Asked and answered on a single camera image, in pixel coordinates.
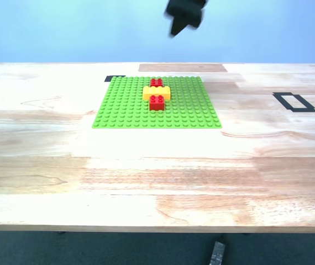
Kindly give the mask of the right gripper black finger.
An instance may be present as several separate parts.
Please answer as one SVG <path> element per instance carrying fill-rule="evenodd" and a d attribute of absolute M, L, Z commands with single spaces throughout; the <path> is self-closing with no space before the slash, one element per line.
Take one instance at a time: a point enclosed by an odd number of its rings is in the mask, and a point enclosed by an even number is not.
<path fill-rule="evenodd" d="M 175 37 L 187 26 L 188 26 L 188 22 L 185 19 L 180 18 L 180 17 L 173 17 L 171 30 L 170 30 L 170 37 L 171 38 Z"/>

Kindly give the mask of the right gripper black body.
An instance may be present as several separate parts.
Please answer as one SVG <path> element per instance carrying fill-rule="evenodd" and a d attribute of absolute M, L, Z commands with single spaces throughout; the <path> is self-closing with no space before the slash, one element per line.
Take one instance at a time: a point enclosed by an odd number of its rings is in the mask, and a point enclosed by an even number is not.
<path fill-rule="evenodd" d="M 172 17 L 172 24 L 177 27 L 192 26 L 198 28 L 202 22 L 206 0 L 170 0 L 165 14 Z"/>

